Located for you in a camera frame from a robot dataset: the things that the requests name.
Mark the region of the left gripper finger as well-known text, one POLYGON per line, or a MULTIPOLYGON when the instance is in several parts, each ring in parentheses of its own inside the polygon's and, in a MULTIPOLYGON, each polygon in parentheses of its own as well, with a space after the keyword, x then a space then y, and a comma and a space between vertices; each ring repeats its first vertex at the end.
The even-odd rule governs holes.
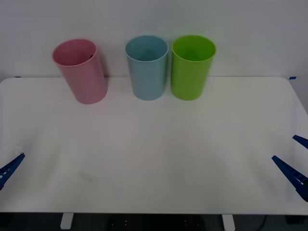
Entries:
POLYGON ((23 161, 25 154, 18 155, 14 160, 0 169, 0 190, 3 189, 7 180, 16 171, 21 162, 23 161))

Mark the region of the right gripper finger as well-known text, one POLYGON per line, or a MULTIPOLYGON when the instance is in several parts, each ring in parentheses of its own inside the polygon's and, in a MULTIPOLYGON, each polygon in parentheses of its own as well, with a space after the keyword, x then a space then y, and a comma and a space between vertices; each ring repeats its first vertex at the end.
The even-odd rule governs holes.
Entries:
POLYGON ((280 169, 280 171, 285 175, 285 177, 294 186, 296 192, 304 201, 308 201, 308 178, 292 168, 290 165, 282 161, 277 156, 273 156, 272 160, 280 169))
POLYGON ((304 146, 306 149, 308 149, 308 139, 300 137, 298 135, 294 135, 293 139, 300 143, 302 146, 304 146))

